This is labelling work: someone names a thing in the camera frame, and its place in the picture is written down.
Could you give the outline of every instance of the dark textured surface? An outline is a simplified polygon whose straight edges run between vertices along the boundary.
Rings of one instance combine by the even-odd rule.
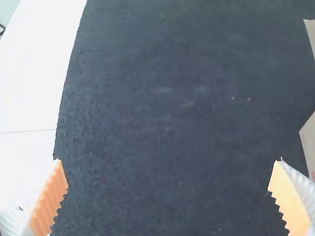
[[[275,159],[306,172],[313,0],[90,0],[55,157],[54,235],[284,236]]]

